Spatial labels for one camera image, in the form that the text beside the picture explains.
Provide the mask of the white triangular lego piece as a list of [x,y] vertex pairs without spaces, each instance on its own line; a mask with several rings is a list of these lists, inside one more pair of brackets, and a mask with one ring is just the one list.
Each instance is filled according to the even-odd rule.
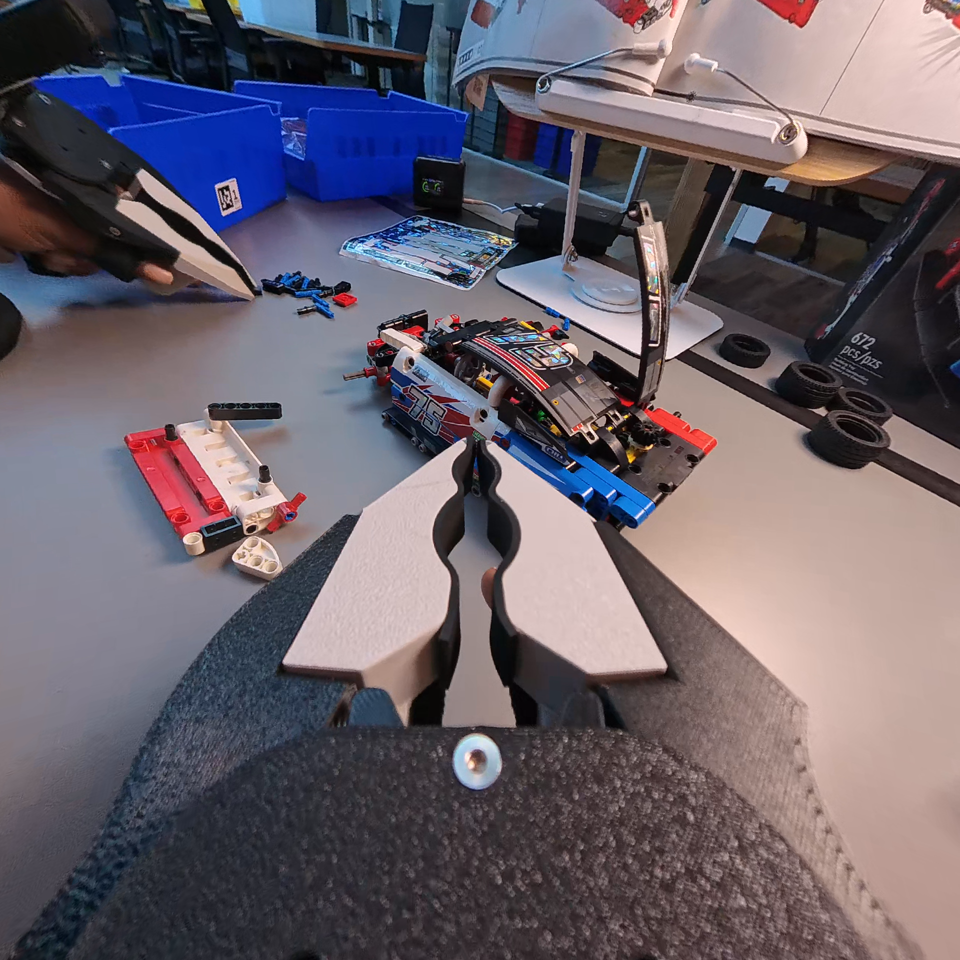
[[243,539],[233,551],[231,561],[237,570],[268,582],[283,571],[276,548],[260,535],[250,535]]

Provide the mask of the blue bin with white tag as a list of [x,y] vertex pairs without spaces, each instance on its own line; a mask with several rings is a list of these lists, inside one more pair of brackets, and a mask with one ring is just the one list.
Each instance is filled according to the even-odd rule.
[[286,199],[279,102],[137,76],[36,87],[138,153],[218,233]]

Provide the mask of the red and white lego panel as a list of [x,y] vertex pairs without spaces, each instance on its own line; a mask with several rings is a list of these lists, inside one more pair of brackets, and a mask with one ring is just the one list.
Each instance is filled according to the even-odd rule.
[[214,418],[127,434],[139,472],[190,556],[274,533],[294,522],[306,496],[287,496],[234,428]]

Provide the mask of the small black device with display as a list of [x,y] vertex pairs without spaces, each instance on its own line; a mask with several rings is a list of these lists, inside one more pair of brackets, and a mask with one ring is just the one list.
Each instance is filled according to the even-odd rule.
[[413,163],[413,205],[418,209],[458,213],[464,205],[466,162],[438,155],[418,155]]

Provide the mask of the person's left hand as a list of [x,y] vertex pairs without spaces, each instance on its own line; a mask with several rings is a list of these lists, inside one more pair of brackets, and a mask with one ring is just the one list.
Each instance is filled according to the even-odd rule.
[[81,229],[41,190],[2,165],[1,262],[31,256],[60,277],[87,277],[100,269],[91,257],[97,238]]

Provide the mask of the blue white red lego car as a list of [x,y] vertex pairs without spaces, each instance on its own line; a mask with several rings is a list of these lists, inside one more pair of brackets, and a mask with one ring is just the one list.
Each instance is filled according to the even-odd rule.
[[426,311],[378,325],[366,366],[343,380],[390,389],[383,420],[439,454],[483,438],[595,520],[634,529],[717,445],[679,413],[656,407],[669,330],[664,226],[649,203],[628,211],[639,269],[637,372],[595,351],[586,362],[558,325]]

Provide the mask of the plain blue bin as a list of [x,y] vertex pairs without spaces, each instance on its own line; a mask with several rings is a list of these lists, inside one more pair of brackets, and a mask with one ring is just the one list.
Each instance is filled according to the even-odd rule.
[[416,157],[461,159],[467,114],[453,107],[361,87],[238,80],[234,92],[304,121],[302,150],[284,150],[285,177],[318,201],[409,195]]

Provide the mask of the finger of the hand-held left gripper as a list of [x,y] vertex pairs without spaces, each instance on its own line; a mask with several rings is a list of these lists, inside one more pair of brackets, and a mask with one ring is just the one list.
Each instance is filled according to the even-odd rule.
[[219,235],[194,214],[171,210],[150,198],[117,198],[116,210],[170,250],[175,273],[206,282],[241,299],[256,296],[256,282]]
[[174,272],[239,298],[254,298],[258,284],[220,236],[177,192],[154,175],[137,175],[131,220],[174,250]]

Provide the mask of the black lego set box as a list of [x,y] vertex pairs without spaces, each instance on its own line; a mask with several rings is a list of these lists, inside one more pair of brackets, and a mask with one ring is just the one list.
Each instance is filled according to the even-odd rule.
[[959,170],[931,166],[804,342],[849,387],[959,445]]

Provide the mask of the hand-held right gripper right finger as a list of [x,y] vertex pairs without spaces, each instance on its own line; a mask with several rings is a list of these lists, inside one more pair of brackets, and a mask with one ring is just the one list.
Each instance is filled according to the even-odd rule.
[[490,652],[518,726],[571,695],[666,673],[609,545],[631,548],[495,444],[480,443],[491,585]]

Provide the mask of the pile of blue black pins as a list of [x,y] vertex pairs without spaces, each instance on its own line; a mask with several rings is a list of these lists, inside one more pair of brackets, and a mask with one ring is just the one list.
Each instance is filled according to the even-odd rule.
[[318,278],[310,278],[300,271],[286,272],[274,279],[263,279],[260,285],[265,293],[289,295],[302,300],[303,304],[295,309],[297,316],[320,314],[330,320],[334,319],[330,300],[340,291],[324,284]]

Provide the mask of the black power adapter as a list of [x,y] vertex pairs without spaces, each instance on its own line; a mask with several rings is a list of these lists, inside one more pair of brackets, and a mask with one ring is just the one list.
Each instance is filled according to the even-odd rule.
[[[513,225],[513,237],[523,247],[563,252],[567,202],[551,198],[544,203],[521,204]],[[580,201],[572,242],[579,255],[596,257],[606,253],[618,236],[628,236],[638,226],[624,211]]]

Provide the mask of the black lego tire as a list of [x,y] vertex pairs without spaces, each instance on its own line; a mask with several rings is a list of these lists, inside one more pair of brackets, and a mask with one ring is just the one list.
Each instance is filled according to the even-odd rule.
[[754,336],[733,332],[717,346],[717,353],[726,362],[743,369],[761,368],[771,355],[771,347]]
[[868,390],[850,387],[840,387],[825,409],[857,414],[879,426],[885,425],[894,416],[892,407],[881,397]]
[[843,410],[829,411],[821,417],[806,441],[823,460],[847,470],[861,470],[876,462],[891,445],[891,438],[881,425]]
[[774,391],[781,398],[805,409],[826,408],[842,386],[835,372],[808,361],[788,364],[774,381]]

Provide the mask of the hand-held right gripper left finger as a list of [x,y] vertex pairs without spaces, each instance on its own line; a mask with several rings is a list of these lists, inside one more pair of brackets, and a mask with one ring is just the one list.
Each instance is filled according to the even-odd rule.
[[381,689],[413,725],[440,725],[457,665],[458,574],[474,441],[462,440],[369,504],[282,666]]

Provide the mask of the background wooden desk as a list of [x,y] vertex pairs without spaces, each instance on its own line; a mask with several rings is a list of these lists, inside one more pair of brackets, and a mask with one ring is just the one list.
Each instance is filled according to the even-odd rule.
[[380,46],[371,42],[353,40],[338,34],[320,33],[315,30],[283,30],[270,25],[251,23],[239,19],[239,27],[275,40],[298,43],[326,53],[342,54],[361,66],[402,68],[425,66],[427,54]]

